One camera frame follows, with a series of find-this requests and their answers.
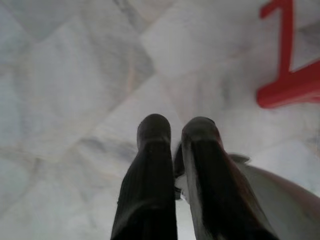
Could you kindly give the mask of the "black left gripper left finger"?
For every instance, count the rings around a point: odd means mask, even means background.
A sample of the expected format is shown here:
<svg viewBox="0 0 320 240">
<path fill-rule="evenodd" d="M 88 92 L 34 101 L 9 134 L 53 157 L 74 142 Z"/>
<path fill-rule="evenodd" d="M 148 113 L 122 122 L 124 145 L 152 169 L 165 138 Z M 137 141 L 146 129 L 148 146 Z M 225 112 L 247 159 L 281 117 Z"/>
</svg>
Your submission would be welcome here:
<svg viewBox="0 0 320 240">
<path fill-rule="evenodd" d="M 151 114 L 139 124 L 137 148 L 120 187 L 111 239 L 176 240 L 171 127 L 164 116 Z"/>
</svg>

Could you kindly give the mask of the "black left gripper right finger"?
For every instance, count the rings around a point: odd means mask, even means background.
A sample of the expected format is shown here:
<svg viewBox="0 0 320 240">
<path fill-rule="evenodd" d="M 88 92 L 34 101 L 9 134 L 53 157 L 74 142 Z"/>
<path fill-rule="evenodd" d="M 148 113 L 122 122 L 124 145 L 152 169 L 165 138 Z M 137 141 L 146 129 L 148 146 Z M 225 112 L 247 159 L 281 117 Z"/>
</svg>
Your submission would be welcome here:
<svg viewBox="0 0 320 240">
<path fill-rule="evenodd" d="M 214 121 L 198 116 L 184 126 L 173 163 L 175 196 L 189 204 L 196 239 L 278 238 Z"/>
</svg>

